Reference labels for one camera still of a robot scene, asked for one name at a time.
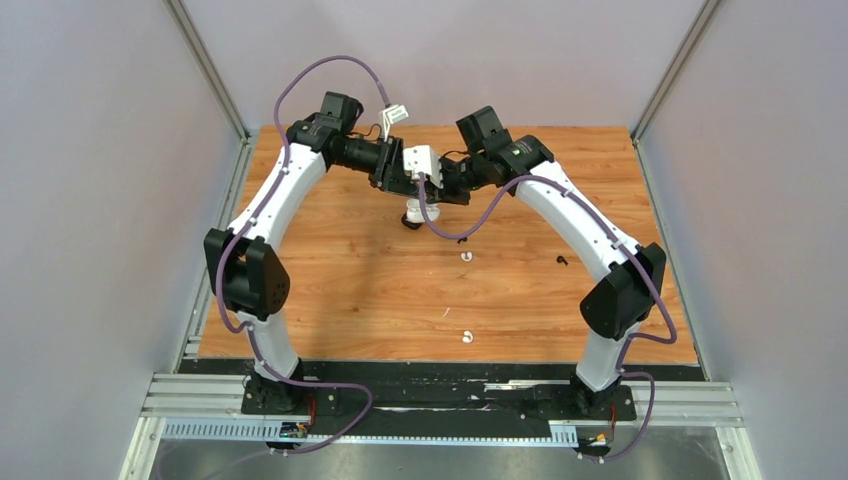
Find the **white earbud charging case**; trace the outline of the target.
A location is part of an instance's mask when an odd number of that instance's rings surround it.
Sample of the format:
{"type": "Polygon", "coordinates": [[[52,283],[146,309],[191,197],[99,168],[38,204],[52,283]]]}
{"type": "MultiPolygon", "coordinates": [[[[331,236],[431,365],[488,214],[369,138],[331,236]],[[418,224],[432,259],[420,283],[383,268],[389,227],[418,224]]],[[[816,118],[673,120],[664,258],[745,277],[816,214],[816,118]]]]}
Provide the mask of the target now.
{"type": "Polygon", "coordinates": [[[425,217],[435,222],[441,214],[441,209],[438,204],[429,204],[425,202],[421,204],[417,199],[408,199],[406,202],[406,211],[403,219],[412,224],[424,224],[425,217]]]}

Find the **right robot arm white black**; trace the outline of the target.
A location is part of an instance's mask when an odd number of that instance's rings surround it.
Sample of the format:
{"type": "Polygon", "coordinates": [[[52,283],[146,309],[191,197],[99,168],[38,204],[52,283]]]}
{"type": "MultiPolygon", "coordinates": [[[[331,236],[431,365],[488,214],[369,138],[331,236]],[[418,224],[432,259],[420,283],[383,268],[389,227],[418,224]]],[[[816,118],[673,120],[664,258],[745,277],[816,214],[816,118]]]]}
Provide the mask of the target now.
{"type": "Polygon", "coordinates": [[[416,184],[421,222],[431,225],[435,203],[466,205],[473,191],[493,185],[538,213],[577,254],[595,285],[580,302],[589,334],[576,367],[571,403],[596,417],[611,403],[610,388],[641,323],[661,304],[666,255],[642,245],[595,207],[537,137],[513,138],[490,106],[457,122],[467,155],[446,159],[428,145],[403,151],[405,173],[416,184]]]}

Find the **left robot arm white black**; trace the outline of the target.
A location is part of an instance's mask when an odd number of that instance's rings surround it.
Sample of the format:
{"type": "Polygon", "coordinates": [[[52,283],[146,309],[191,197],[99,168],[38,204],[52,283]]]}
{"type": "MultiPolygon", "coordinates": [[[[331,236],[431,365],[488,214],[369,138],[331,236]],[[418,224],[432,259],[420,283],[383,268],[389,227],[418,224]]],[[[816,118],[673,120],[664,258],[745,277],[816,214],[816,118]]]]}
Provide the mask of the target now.
{"type": "Polygon", "coordinates": [[[217,308],[227,330],[246,333],[254,352],[248,385],[283,413],[305,403],[303,379],[283,318],[291,280],[277,252],[307,194],[333,166],[367,175],[387,187],[403,171],[402,139],[388,133],[370,140],[354,133],[362,104],[328,92],[320,109],[283,131],[283,146],[272,172],[248,206],[225,229],[212,228],[203,240],[217,308]]]}

